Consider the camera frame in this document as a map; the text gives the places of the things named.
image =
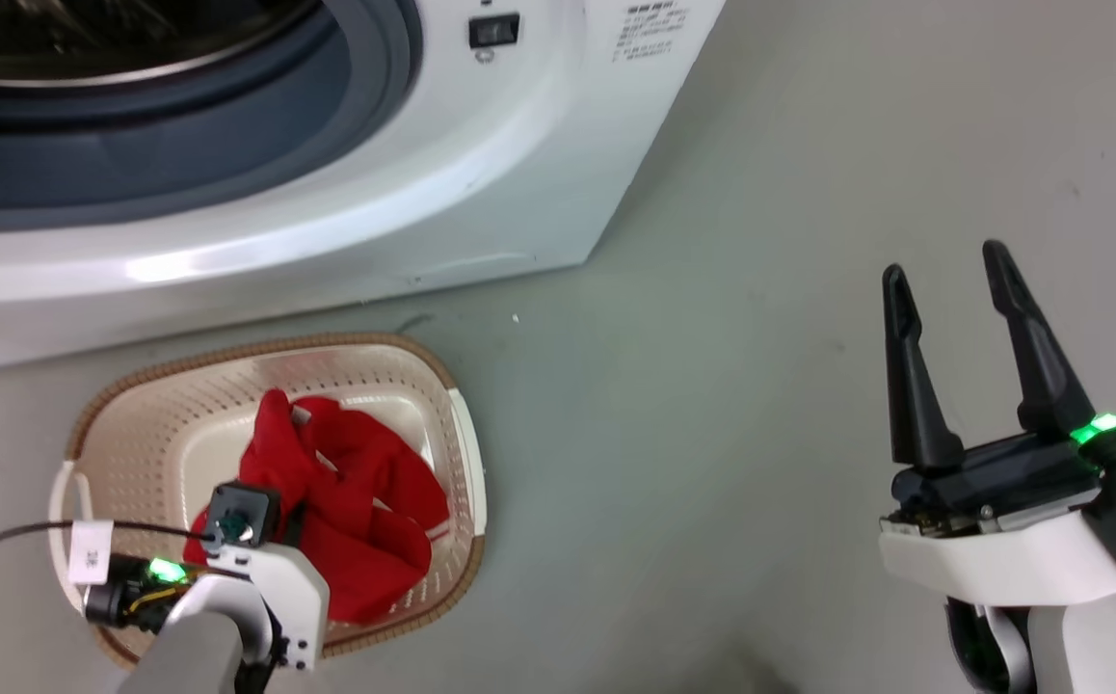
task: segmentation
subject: washing machine drum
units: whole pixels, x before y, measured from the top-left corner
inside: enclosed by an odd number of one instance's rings
[[[233,201],[382,127],[413,0],[0,0],[0,231]]]

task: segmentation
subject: laundry basket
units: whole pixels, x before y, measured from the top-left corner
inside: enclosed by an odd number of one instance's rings
[[[324,657],[413,632],[451,610],[484,548],[484,475],[469,408],[441,362],[395,335],[320,335],[210,353],[132,374],[84,409],[52,484],[51,520],[132,520],[191,528],[215,484],[237,476],[262,394],[325,395],[391,426],[434,469],[451,528],[434,540],[426,578],[382,623],[328,623]],[[68,532],[52,531],[57,579],[67,581]],[[179,561],[184,541],[114,533],[114,552]],[[105,652],[132,667],[152,645],[137,629],[95,627]]]

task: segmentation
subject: black wire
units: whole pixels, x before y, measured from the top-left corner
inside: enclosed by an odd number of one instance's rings
[[[57,528],[69,528],[73,527],[74,521],[47,521],[47,522],[33,522],[30,524],[20,524],[17,528],[9,528],[9,530],[0,531],[0,541],[10,540],[12,537],[18,537],[21,534],[29,534],[30,532],[39,532],[44,530],[57,530]],[[158,532],[161,534],[175,534],[179,537],[187,537],[191,540],[214,540],[215,538],[211,534],[202,534],[200,532],[191,532],[187,530],[180,530],[180,528],[170,528],[165,524],[154,524],[150,522],[138,522],[138,521],[113,521],[113,528],[121,528],[121,530],[144,530],[147,532]]]

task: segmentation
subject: red garment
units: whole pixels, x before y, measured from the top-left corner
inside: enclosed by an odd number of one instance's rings
[[[326,398],[295,405],[310,414],[308,422],[295,425],[283,392],[263,395],[238,479],[277,489],[281,518],[306,501],[300,549],[328,581],[329,618],[372,623],[425,578],[427,532],[448,521],[446,493],[425,461],[376,418]],[[204,509],[194,532],[205,527]],[[196,540],[185,543],[184,557],[206,562]]]

